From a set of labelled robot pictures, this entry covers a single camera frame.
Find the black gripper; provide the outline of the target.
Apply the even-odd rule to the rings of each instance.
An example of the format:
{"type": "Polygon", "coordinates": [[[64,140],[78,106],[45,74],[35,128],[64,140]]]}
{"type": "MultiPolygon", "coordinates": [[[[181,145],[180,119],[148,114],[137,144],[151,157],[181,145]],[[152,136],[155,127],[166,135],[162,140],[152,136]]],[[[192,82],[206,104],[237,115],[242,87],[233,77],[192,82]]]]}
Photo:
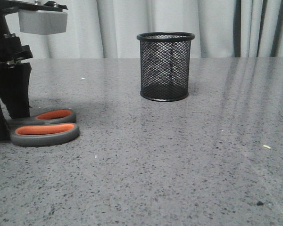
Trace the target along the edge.
{"type": "MultiPolygon", "coordinates": [[[[65,12],[68,7],[53,0],[44,4],[39,0],[34,2],[0,0],[0,67],[15,65],[33,57],[30,47],[22,45],[20,38],[10,32],[6,22],[6,15],[18,13],[21,9],[65,12]]],[[[0,69],[0,99],[12,119],[30,116],[28,97],[30,73],[30,63],[0,69]]],[[[10,140],[10,135],[0,104],[0,141],[6,140],[10,140]]]]}

